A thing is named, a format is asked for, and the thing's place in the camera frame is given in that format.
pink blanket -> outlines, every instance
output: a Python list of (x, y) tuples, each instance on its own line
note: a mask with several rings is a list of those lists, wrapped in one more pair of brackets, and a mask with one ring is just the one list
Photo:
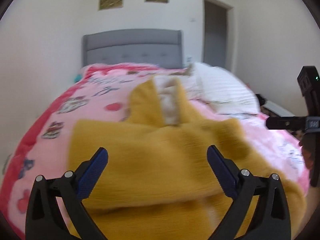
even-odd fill
[[(21, 140), (0, 191), (0, 210), (21, 239), (25, 238), (26, 211), (34, 179), (39, 174), (46, 179), (57, 178), (66, 171), (73, 125), (79, 119), (124, 120), (129, 114), (128, 96), (138, 84), (147, 81), (150, 75), (173, 72), (177, 70), (152, 65), (91, 65), (80, 82), (51, 104)], [(191, 100), (191, 103), (208, 119), (240, 119), (248, 140), (258, 152), (307, 192), (309, 172), (298, 141), (289, 133), (267, 130), (263, 114), (221, 116), (200, 101)]]

teal object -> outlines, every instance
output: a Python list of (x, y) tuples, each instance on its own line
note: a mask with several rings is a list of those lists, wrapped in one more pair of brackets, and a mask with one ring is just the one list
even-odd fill
[(75, 77), (75, 83), (78, 83), (81, 79), (82, 79), (82, 75), (81, 75), (81, 74), (78, 74), (78, 75)]

gray door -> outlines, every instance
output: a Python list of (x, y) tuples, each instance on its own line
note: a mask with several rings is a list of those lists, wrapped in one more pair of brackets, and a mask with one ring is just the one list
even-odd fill
[(204, 63), (225, 67), (227, 54), (227, 9), (204, 1)]

blue gripper pad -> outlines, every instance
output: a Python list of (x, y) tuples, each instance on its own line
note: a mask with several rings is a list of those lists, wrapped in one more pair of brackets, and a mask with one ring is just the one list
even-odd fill
[(238, 167), (232, 160), (225, 159), (214, 145), (208, 148), (207, 159), (225, 195), (235, 200), (238, 197)]
[(99, 148), (89, 161), (83, 162), (79, 166), (77, 169), (81, 174), (80, 178), (77, 179), (77, 197), (79, 200), (89, 197), (107, 164), (108, 152), (104, 148)]

human hand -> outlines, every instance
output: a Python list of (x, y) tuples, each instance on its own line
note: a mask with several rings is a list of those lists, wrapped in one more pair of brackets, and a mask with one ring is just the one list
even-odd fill
[(301, 152), (302, 152), (302, 156), (306, 165), (306, 168), (308, 170), (311, 170), (313, 168), (314, 162), (311, 159), (311, 152), (307, 151), (304, 147), (303, 147), (303, 143), (302, 141), (299, 142), (299, 146), (302, 146), (301, 148)]

